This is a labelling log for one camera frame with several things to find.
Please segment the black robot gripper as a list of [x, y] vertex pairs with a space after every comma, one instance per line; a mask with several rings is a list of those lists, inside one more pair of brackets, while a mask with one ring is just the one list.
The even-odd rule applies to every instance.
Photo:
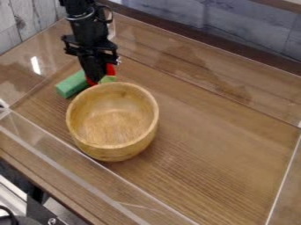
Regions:
[[100, 79], [107, 74], [107, 63], [117, 65], [120, 57], [117, 55], [117, 46], [109, 40], [100, 40], [91, 46], [84, 46], [75, 40], [75, 36], [68, 34], [61, 36], [64, 43], [64, 52], [79, 56], [84, 74], [95, 82], [99, 82], [99, 69], [95, 57], [100, 59]]

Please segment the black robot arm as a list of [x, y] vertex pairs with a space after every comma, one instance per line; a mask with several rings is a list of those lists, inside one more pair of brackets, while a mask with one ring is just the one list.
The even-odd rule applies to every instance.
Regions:
[[59, 0], [72, 33], [61, 36], [64, 52], [77, 57], [87, 80], [99, 83], [107, 65], [119, 63], [117, 45], [109, 41], [111, 7], [96, 0]]

